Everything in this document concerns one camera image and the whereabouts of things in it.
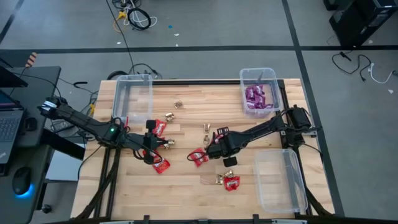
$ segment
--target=wooden table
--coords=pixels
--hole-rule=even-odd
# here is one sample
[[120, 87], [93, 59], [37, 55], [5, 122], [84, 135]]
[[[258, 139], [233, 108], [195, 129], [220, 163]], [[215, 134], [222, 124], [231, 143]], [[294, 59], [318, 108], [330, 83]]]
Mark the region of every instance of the wooden table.
[[[300, 80], [285, 79], [284, 82], [289, 105], [307, 108]], [[101, 82], [95, 119], [110, 120], [115, 88], [115, 81]], [[232, 170], [241, 176], [241, 185], [232, 192], [215, 184], [216, 174], [228, 171], [222, 159], [211, 160], [199, 168], [186, 159], [189, 152], [203, 147], [203, 123], [211, 123], [210, 131], [213, 132], [225, 126], [231, 130], [244, 131], [264, 122], [264, 119], [245, 118], [239, 85], [154, 85], [153, 92], [152, 118], [164, 120], [164, 114], [169, 112], [176, 116], [162, 135], [174, 139], [176, 145], [169, 151], [160, 151], [171, 166], [159, 175], [152, 166], [135, 159], [131, 150], [123, 149], [112, 220], [142, 220], [144, 215], [150, 215], [151, 220], [251, 219], [253, 214], [259, 214], [260, 218], [293, 217], [290, 213], [267, 213], [257, 204], [252, 171], [254, 153], [265, 149], [280, 149], [278, 133], [251, 142], [237, 155], [239, 164], [232, 167]], [[183, 102], [183, 108], [174, 108], [176, 100]], [[136, 133], [145, 131], [140, 126], [133, 127], [132, 130]], [[305, 140], [307, 144], [317, 147], [316, 138], [305, 137]], [[97, 147], [97, 143], [89, 143], [85, 157]], [[300, 155], [308, 188], [324, 208], [333, 213], [319, 153], [302, 146]], [[72, 217], [84, 209], [97, 191], [103, 156], [104, 149], [100, 149], [82, 167]], [[101, 215], [105, 214], [107, 201], [106, 192]]]

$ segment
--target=gray floor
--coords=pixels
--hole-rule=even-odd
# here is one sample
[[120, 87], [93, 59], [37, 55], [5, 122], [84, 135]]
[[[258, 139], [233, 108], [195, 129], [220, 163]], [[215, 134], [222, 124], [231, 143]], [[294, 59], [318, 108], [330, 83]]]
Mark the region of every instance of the gray floor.
[[[14, 10], [16, 0], [4, 2], [0, 3], [2, 26]], [[325, 10], [321, 0], [288, 0], [288, 3], [300, 45], [338, 45], [328, 24], [331, 12]], [[159, 22], [145, 32], [125, 31], [130, 47], [292, 46], [281, 1], [143, 0], [142, 8], [157, 16]], [[121, 36], [111, 27], [112, 22], [104, 2], [25, 0], [0, 49], [124, 47]], [[398, 13], [369, 38], [372, 44], [367, 41], [366, 45], [397, 45], [397, 23]], [[393, 76], [387, 84], [380, 85], [364, 72], [367, 81], [362, 82], [358, 73], [347, 75], [332, 64], [331, 56], [337, 53], [304, 51], [303, 57], [345, 215], [398, 220], [395, 210], [398, 207], [395, 138], [398, 77]], [[385, 80], [391, 70], [398, 69], [398, 50], [353, 52], [349, 56], [356, 61], [358, 54], [367, 55], [376, 64], [374, 76], [379, 80]], [[251, 67], [271, 67], [279, 78], [302, 77], [294, 51], [133, 52], [132, 56], [135, 63], [148, 63], [164, 78], [238, 78], [240, 69]], [[347, 70], [355, 67], [346, 60], [336, 61]], [[87, 88], [91, 90], [97, 90], [100, 81], [111, 72], [127, 71], [130, 67], [126, 53], [39, 54], [35, 66], [47, 65], [61, 66], [61, 77], [70, 82], [88, 81]], [[63, 82], [58, 87], [76, 109], [86, 105], [87, 93]], [[67, 219], [75, 187], [74, 184], [49, 186], [45, 201], [61, 202], [51, 215], [35, 213], [32, 223]]]

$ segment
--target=purple candy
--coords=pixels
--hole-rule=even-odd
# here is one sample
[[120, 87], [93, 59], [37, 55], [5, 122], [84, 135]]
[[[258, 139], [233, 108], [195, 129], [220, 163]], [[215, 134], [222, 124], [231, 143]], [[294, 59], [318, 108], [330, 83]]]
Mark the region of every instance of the purple candy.
[[254, 100], [254, 90], [252, 87], [246, 88], [246, 99], [247, 100]]
[[264, 95], [265, 93], [262, 91], [263, 86], [264, 85], [253, 85], [252, 88], [253, 88], [255, 94], [257, 94], [259, 96]]
[[270, 104], [267, 104], [264, 108], [266, 108], [266, 109], [271, 109], [271, 108], [273, 108], [274, 107], [274, 105], [272, 104], [272, 103], [270, 103]]
[[266, 97], [265, 96], [259, 96], [259, 95], [256, 95], [255, 97], [254, 97], [254, 101], [256, 102], [256, 104], [265, 104], [265, 102], [266, 102]]
[[248, 101], [246, 104], [247, 104], [249, 109], [255, 109], [256, 108], [255, 102]]

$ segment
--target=plastic storage container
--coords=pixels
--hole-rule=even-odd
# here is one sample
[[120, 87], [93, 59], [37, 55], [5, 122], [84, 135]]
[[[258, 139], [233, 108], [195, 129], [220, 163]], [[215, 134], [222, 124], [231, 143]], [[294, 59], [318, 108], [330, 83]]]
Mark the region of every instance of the plastic storage container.
[[265, 150], [255, 158], [254, 178], [259, 203], [266, 212], [303, 212], [308, 207], [296, 153]]
[[114, 118], [128, 125], [145, 124], [152, 116], [152, 77], [150, 75], [122, 75], [116, 80], [113, 101]]
[[[253, 118], [265, 118], [270, 113], [282, 108], [282, 98], [275, 71], [271, 68], [244, 68], [239, 73], [241, 78], [243, 112]], [[272, 105], [271, 108], [250, 109], [246, 99], [246, 88], [253, 85], [263, 85], [265, 93], [265, 104]]]

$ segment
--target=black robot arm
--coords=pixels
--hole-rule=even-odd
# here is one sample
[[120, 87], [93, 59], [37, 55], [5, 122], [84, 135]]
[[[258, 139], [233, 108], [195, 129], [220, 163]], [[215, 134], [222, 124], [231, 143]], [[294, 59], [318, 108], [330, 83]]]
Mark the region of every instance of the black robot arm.
[[[290, 124], [284, 123], [282, 116], [285, 114]], [[317, 128], [311, 128], [307, 111], [294, 105], [293, 108], [282, 111], [269, 121], [243, 132], [230, 131], [229, 128], [217, 129], [218, 134], [213, 133], [213, 140], [206, 148], [206, 154], [210, 159], [227, 158], [224, 159], [226, 167], [235, 166], [238, 162], [235, 157], [231, 156], [245, 148], [251, 141], [276, 131], [283, 131], [287, 137], [287, 142], [293, 146], [303, 142], [302, 133], [313, 130], [317, 130]]]
[[[113, 118], [108, 122], [97, 121], [79, 111], [74, 110], [68, 105], [64, 98], [50, 97], [39, 107], [41, 115], [49, 119], [64, 119], [76, 127], [92, 134], [98, 143], [107, 148], [130, 148], [137, 159], [143, 160], [147, 164], [153, 164], [153, 152], [157, 147], [167, 144], [168, 141], [158, 138], [152, 134], [156, 126], [153, 120], [147, 121], [148, 132], [141, 135], [127, 133], [124, 123], [119, 118]], [[141, 156], [137, 151], [146, 151]]]

